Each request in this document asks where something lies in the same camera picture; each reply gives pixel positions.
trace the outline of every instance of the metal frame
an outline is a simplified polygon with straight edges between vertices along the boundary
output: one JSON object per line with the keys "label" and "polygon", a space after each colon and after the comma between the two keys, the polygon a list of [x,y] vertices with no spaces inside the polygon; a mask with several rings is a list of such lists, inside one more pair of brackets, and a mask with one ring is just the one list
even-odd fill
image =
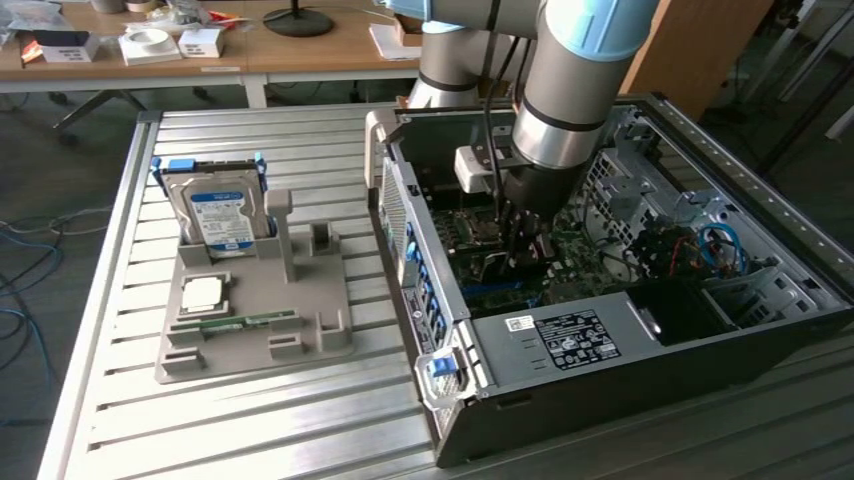
{"label": "metal frame", "polygon": [[97,269],[92,277],[92,288],[83,311],[63,391],[56,406],[56,415],[45,445],[45,454],[39,468],[39,479],[63,478],[72,451],[84,448],[79,441],[81,432],[80,412],[87,401],[87,385],[92,372],[97,347],[110,342],[102,330],[104,315],[111,304],[118,301],[114,280],[122,278],[127,270],[134,229],[144,194],[148,170],[146,158],[154,151],[159,115],[150,112],[140,115],[140,124],[134,132],[124,173],[119,183],[116,202],[110,216],[110,227],[104,237]]}
{"label": "metal frame", "polygon": [[167,77],[71,78],[57,80],[0,80],[0,93],[76,92],[91,90],[134,90],[172,87],[242,85],[250,108],[267,108],[264,85],[287,82],[331,82],[338,80],[383,80],[416,78],[418,69],[350,70],[330,72],[251,73],[180,75]]}

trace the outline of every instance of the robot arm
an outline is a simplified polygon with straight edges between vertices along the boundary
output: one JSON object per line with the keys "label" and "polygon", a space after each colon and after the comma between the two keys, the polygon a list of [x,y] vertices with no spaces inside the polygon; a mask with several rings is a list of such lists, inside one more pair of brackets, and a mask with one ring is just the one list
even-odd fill
{"label": "robot arm", "polygon": [[[476,101],[478,78],[482,72],[494,75],[495,64],[483,68],[483,55],[472,55],[486,48],[488,36],[476,29],[537,40],[512,130],[514,156],[523,166],[508,170],[495,188],[503,193],[498,210],[507,258],[543,263],[551,256],[554,216],[594,153],[658,0],[386,0],[386,5],[430,22],[411,95],[416,104],[426,97],[434,99],[431,106]],[[508,43],[504,37],[496,45]],[[494,58],[500,63],[502,53]]]}

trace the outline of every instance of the label sticker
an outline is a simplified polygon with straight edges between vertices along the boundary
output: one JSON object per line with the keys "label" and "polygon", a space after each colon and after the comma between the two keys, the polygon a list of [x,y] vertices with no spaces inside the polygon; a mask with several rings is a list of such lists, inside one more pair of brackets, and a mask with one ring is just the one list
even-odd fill
{"label": "label sticker", "polygon": [[240,192],[196,193],[190,197],[204,243],[216,258],[243,255],[252,246],[252,223],[240,208],[246,198]]}
{"label": "label sticker", "polygon": [[526,315],[524,317],[514,317],[504,320],[507,324],[507,330],[515,332],[518,330],[527,330],[529,328],[534,328],[534,317]]}
{"label": "label sticker", "polygon": [[593,310],[538,320],[537,331],[561,370],[621,356],[619,349]]}

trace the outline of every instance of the white box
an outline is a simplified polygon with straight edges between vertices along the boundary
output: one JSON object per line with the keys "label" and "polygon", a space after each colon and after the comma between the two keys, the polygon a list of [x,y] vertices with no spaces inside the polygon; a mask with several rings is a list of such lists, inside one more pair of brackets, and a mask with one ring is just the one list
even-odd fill
{"label": "white box", "polygon": [[102,41],[93,33],[39,31],[35,35],[45,62],[79,63],[95,60]]}
{"label": "white box", "polygon": [[124,64],[128,67],[132,65],[170,62],[184,58],[182,57],[182,52],[178,50],[178,45],[175,45],[172,37],[167,37],[166,40],[156,45],[156,51],[154,51],[155,48],[151,46],[134,43],[134,41],[128,39],[128,35],[119,37],[122,56],[124,57]]}
{"label": "white box", "polygon": [[219,28],[187,30],[178,41],[178,48],[186,57],[219,58],[223,53],[226,36]]}

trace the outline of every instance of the black lamp base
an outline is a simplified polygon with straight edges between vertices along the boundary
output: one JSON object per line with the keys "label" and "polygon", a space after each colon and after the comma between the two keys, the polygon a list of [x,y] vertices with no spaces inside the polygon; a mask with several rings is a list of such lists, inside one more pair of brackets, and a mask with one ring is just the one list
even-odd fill
{"label": "black lamp base", "polygon": [[300,8],[296,15],[291,9],[270,12],[264,15],[264,25],[286,37],[316,37],[332,30],[335,23],[323,13]]}

